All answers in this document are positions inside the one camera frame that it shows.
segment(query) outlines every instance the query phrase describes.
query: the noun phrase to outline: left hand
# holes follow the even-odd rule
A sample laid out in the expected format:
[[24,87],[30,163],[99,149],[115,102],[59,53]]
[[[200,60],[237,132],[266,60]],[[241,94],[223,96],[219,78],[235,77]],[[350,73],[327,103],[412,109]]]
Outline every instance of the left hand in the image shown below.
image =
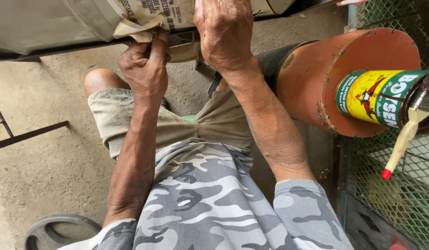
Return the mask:
[[133,91],[135,105],[145,105],[140,103],[145,101],[160,105],[168,87],[165,65],[170,54],[167,35],[161,32],[151,43],[133,43],[119,56],[119,68]]

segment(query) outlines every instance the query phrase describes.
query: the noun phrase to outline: boysen label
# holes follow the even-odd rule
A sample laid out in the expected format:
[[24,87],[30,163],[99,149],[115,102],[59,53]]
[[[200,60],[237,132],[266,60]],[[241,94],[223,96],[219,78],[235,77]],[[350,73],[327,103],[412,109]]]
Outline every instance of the boysen label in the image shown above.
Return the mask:
[[358,70],[338,86],[336,106],[345,116],[399,128],[398,113],[407,91],[426,70]]

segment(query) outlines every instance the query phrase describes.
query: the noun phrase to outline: forearm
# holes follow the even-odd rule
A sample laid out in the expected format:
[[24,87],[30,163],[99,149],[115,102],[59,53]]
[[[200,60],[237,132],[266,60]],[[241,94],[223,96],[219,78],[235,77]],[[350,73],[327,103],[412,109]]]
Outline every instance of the forearm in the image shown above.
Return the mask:
[[111,178],[103,226],[117,219],[139,218],[151,190],[155,168],[159,106],[134,105],[133,117]]
[[312,179],[303,139],[287,111],[264,81],[259,68],[226,79],[247,115],[256,145],[277,181]]

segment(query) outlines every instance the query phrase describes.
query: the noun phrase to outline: gray camouflage shirt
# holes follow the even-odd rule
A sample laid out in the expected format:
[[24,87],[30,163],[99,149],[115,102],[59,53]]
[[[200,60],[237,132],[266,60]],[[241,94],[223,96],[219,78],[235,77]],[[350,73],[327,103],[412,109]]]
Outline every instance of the gray camouflage shirt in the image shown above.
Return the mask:
[[138,220],[61,250],[353,249],[317,182],[278,182],[273,209],[249,175],[250,153],[197,138],[164,148]]

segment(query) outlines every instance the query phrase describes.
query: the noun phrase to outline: knee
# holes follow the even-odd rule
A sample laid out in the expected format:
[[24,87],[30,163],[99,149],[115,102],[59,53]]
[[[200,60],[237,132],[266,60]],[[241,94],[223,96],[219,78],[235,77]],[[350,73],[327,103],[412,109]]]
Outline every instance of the knee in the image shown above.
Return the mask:
[[106,88],[121,88],[120,81],[123,80],[110,69],[94,69],[85,77],[85,91],[90,96],[92,93]]

